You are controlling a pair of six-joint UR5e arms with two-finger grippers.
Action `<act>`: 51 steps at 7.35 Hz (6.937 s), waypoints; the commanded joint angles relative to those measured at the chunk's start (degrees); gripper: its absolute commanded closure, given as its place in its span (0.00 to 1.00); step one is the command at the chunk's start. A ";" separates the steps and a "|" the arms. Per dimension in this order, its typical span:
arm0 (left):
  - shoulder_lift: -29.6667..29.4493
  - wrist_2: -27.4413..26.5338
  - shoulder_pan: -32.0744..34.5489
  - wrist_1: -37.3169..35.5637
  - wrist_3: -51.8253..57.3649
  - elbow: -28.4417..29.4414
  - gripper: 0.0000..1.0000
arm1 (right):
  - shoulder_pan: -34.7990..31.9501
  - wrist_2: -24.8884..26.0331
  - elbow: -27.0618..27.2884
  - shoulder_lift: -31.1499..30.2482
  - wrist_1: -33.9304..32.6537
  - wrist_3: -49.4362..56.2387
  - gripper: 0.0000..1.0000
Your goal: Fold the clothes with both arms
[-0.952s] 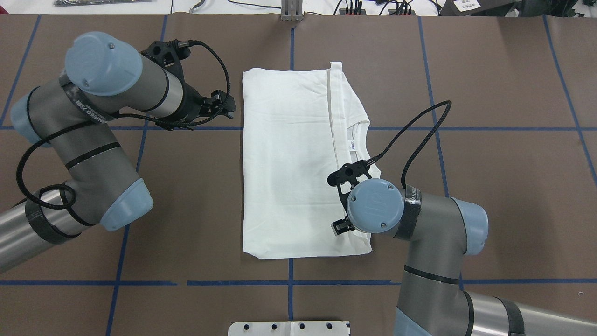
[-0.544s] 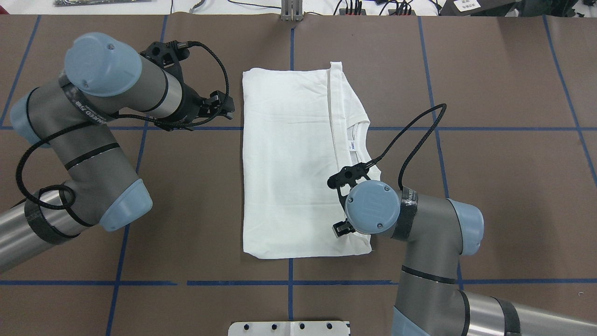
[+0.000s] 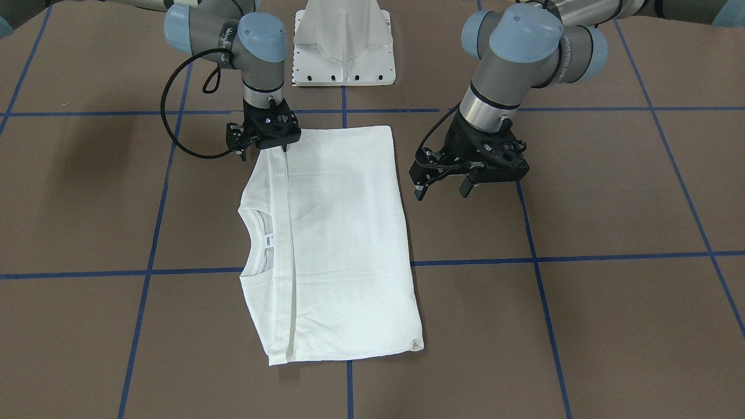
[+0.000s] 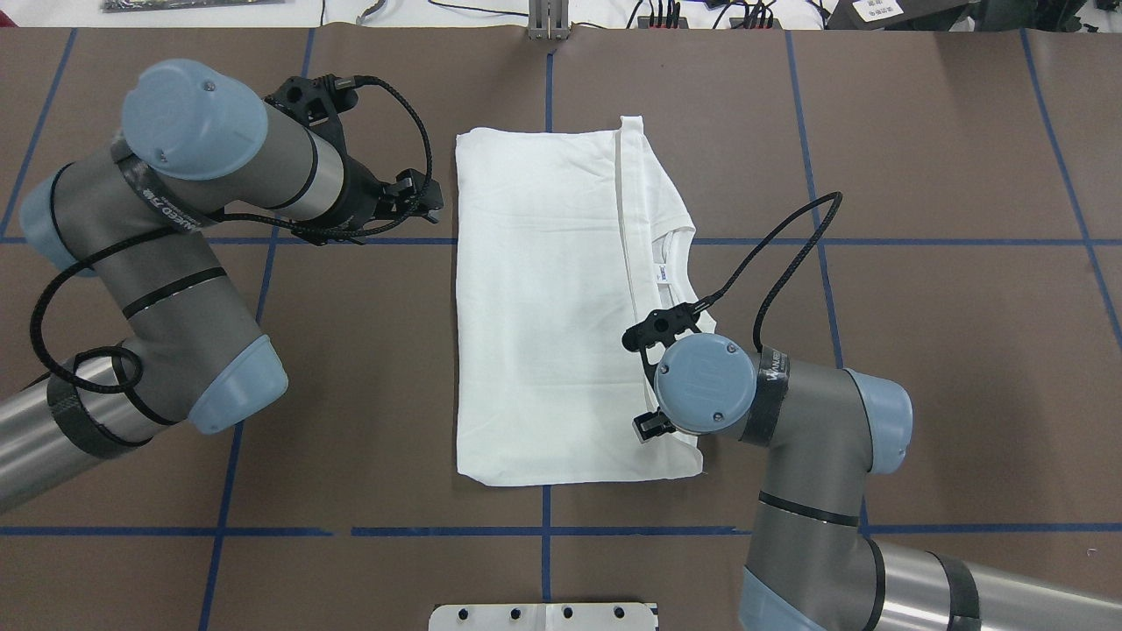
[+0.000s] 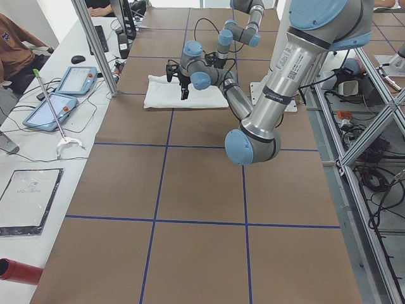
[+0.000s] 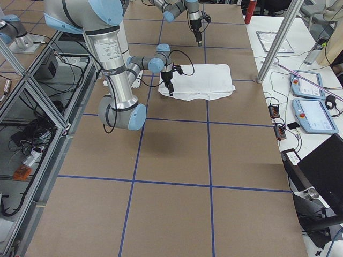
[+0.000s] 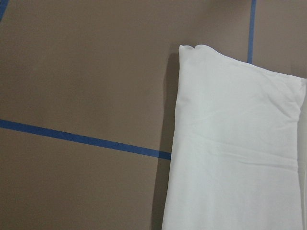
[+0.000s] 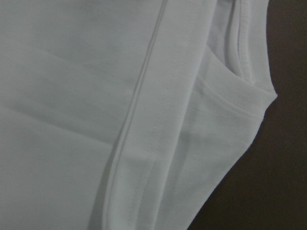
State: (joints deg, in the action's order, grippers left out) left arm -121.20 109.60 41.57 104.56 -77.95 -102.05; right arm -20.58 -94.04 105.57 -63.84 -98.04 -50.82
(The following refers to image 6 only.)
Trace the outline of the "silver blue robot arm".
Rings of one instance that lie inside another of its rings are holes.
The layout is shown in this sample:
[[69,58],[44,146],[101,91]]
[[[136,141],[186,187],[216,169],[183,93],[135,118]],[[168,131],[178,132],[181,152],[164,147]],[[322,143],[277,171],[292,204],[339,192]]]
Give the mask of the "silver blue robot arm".
[[187,12],[190,30],[193,32],[198,45],[202,45],[203,40],[200,28],[202,27],[203,16],[200,14],[198,1],[178,0],[173,4],[162,0],[151,0],[149,2],[162,12],[167,22],[172,22],[183,12]]
[[152,57],[132,56],[125,60],[118,38],[123,20],[121,1],[45,1],[44,18],[56,30],[83,35],[110,91],[99,104],[102,123],[140,130],[145,123],[146,107],[133,95],[131,86],[142,70],[158,73],[169,69],[169,45],[158,45]]

